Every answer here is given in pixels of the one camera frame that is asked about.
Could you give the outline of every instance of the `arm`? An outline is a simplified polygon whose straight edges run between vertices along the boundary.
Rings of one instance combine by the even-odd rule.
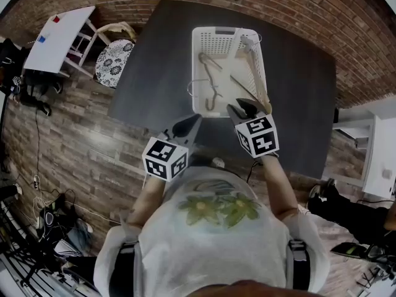
[[[396,230],[396,200],[392,204],[385,219],[384,229],[389,231]]]
[[[297,214],[296,195],[278,158],[264,155],[261,159],[272,213],[281,221],[289,215]]]
[[[143,228],[147,220],[161,206],[165,181],[150,177],[132,208],[128,224]]]

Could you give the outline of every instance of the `brick wall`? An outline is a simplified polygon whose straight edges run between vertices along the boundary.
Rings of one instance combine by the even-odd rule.
[[[395,15],[383,0],[185,0],[252,15],[316,44],[337,60],[337,104],[348,107],[396,94]],[[97,26],[125,20],[144,26],[159,0],[18,0],[0,35],[34,40],[57,12],[96,5]]]

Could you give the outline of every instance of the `patterned cushion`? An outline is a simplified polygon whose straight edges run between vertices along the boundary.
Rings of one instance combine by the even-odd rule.
[[[102,85],[116,88],[134,44],[128,40],[110,43],[99,55],[95,72]]]

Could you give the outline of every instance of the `backpack strap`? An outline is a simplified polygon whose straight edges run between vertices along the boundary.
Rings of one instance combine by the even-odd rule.
[[[124,243],[109,285],[110,297],[142,297],[142,254],[138,242]]]
[[[306,244],[292,239],[286,249],[286,287],[294,290],[308,290],[311,280],[311,265]]]

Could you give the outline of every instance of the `power strip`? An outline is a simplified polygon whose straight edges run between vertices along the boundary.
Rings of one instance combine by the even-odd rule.
[[[33,178],[33,186],[34,186],[35,189],[39,189],[40,188],[40,179],[38,178],[38,181],[37,181],[37,178],[38,178],[37,175],[35,175],[35,177]]]

